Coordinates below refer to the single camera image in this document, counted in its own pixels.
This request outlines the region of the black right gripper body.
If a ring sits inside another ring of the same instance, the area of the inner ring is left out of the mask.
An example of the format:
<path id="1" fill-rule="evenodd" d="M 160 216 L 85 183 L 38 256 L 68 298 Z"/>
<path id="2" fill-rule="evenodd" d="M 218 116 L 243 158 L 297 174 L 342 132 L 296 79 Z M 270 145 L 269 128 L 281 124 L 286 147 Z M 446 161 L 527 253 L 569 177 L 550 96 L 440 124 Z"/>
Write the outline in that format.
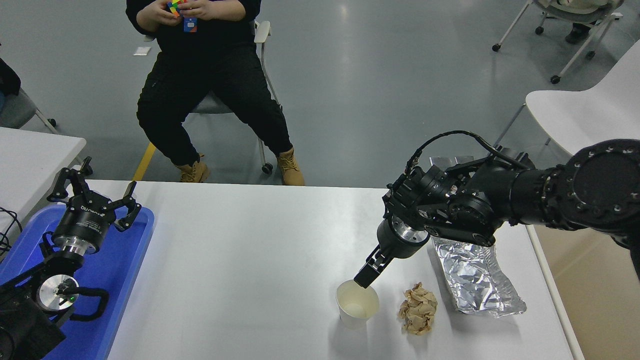
<path id="1" fill-rule="evenodd" d="M 428 243 L 430 233 L 412 228 L 397 216 L 391 216 L 378 225 L 376 237 L 386 258 L 407 259 Z"/>

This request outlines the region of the person's left hand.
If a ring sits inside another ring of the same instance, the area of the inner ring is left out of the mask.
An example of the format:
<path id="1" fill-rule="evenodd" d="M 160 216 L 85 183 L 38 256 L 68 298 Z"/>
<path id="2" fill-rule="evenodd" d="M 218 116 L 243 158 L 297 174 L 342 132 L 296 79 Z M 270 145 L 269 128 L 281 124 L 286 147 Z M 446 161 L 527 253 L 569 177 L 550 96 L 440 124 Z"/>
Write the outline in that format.
<path id="1" fill-rule="evenodd" d="M 188 0 L 177 5 L 178 12 L 183 18 L 196 18 L 203 20 L 215 19 L 223 12 L 224 3 L 210 0 Z"/>

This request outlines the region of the person's right hand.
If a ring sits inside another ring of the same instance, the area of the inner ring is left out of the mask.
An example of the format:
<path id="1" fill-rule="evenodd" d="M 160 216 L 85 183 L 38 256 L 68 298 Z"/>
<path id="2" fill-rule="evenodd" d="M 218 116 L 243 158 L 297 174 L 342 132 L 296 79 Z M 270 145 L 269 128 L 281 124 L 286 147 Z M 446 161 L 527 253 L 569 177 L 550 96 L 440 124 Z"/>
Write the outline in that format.
<path id="1" fill-rule="evenodd" d="M 175 27 L 181 22 L 181 18 L 167 11 L 164 0 L 156 0 L 137 12 L 135 22 L 144 32 L 153 34 L 160 26 Z"/>

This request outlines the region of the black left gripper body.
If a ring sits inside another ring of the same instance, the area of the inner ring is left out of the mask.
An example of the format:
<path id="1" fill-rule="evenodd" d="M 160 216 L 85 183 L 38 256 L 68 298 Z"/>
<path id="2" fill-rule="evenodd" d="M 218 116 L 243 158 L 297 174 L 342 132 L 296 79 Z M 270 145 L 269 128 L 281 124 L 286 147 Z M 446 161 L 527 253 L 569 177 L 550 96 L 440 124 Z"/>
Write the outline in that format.
<path id="1" fill-rule="evenodd" d="M 84 240 L 92 247 L 102 246 L 115 221 L 115 211 L 104 209 L 110 201 L 100 194 L 92 194 L 87 199 L 81 194 L 73 196 L 53 232 L 55 246 L 61 247 L 65 239 Z"/>

